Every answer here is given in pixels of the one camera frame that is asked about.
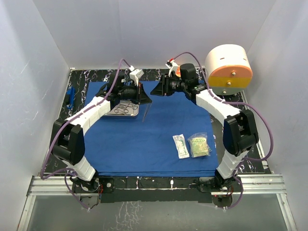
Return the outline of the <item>steel forceps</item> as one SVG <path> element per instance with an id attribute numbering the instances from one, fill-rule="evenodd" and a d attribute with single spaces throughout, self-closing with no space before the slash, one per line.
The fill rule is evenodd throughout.
<path id="1" fill-rule="evenodd" d="M 146 105 L 146 108 L 145 108 L 145 112 L 144 112 L 144 115 L 143 115 L 142 122 L 145 121 L 146 116 L 147 116 L 147 114 L 148 114 L 148 112 L 149 112 L 149 110 L 150 110 L 150 108 L 151 108 L 151 105 L 152 105 L 151 103 L 148 103 L 148 104 Z"/>

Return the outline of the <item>steel ring-handle scissors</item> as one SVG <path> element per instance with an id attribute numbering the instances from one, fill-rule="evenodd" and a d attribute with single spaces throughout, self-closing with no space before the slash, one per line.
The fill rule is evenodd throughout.
<path id="1" fill-rule="evenodd" d="M 137 106 L 131 101 L 121 101 L 115 108 L 114 113 L 120 115 L 133 115 Z"/>

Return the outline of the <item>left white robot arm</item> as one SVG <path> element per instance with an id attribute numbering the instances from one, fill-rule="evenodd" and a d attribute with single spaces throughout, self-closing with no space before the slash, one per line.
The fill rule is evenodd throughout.
<path id="1" fill-rule="evenodd" d="M 57 120 L 53 124 L 51 154 L 63 161 L 89 192 L 96 191 L 100 181 L 94 177 L 97 171 L 85 157 L 84 136 L 92 125 L 121 101 L 128 100 L 136 105 L 152 102 L 140 82 L 143 74 L 143 70 L 135 69 L 130 72 L 129 79 L 122 72 L 111 75 L 109 82 L 101 86 L 90 103 L 68 119 Z"/>

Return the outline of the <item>green suture packet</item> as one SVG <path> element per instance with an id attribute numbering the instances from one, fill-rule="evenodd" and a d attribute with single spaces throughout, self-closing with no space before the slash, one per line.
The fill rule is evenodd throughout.
<path id="1" fill-rule="evenodd" d="M 192 158 L 210 156 L 211 148 L 207 141 L 206 132 L 195 133 L 188 138 Z"/>

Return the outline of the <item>white packet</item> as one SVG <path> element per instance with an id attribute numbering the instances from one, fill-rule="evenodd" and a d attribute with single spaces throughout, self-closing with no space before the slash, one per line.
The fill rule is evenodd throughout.
<path id="1" fill-rule="evenodd" d="M 179 159 L 189 158 L 190 155 L 189 155 L 189 152 L 186 146 L 186 141 L 185 141 L 183 134 L 174 135 L 173 140 L 174 140 L 175 146 L 178 151 Z"/>

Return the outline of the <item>metal instrument tray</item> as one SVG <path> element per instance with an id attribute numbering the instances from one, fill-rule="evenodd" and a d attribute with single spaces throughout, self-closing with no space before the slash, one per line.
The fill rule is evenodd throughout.
<path id="1" fill-rule="evenodd" d="M 103 118 L 111 119 L 135 119 L 139 114 L 139 105 L 130 100 L 121 100 L 110 112 Z"/>

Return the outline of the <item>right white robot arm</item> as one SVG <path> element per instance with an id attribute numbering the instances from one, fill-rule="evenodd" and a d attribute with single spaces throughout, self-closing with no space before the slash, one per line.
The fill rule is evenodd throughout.
<path id="1" fill-rule="evenodd" d="M 151 95 L 171 96 L 175 92 L 183 92 L 188 100 L 207 110 L 223 126 L 224 156 L 213 179 L 206 183 L 220 191 L 227 190 L 239 164 L 259 140 L 253 112 L 233 107 L 216 96 L 199 81 L 193 64 L 182 64 L 180 77 L 174 72 L 162 75 Z"/>

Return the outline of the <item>pink cylindrical tissue phantom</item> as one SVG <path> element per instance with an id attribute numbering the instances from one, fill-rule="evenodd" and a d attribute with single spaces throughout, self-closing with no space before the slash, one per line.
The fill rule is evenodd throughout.
<path id="1" fill-rule="evenodd" d="M 216 95 L 233 95 L 251 82 L 253 71 L 245 49 L 240 45 L 223 44 L 213 48 L 205 59 L 207 81 Z"/>

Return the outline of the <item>blue surgical drape cloth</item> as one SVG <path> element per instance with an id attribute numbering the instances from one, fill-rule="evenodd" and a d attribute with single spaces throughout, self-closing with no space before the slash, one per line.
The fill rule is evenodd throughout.
<path id="1" fill-rule="evenodd" d="M 209 113 L 184 93 L 152 96 L 135 119 L 101 118 L 87 131 L 85 157 L 100 175 L 144 177 L 210 177 L 218 158 Z M 179 159 L 174 135 L 189 138 L 206 132 L 210 156 Z"/>

